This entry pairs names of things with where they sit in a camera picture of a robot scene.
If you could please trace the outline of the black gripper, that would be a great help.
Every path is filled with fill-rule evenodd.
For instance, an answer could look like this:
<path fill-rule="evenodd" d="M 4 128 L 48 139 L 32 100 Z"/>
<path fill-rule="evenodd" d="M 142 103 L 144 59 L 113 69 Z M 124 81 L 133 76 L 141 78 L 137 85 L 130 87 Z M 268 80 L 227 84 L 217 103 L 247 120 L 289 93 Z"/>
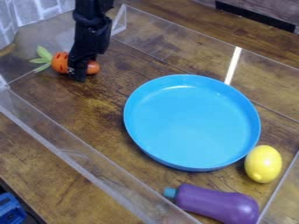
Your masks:
<path fill-rule="evenodd" d="M 84 82 L 88 75 L 88 63 L 108 49 L 112 19 L 105 13 L 113 8 L 114 0 L 74 0 L 72 18 L 74 42 L 69 51 L 68 75 Z"/>

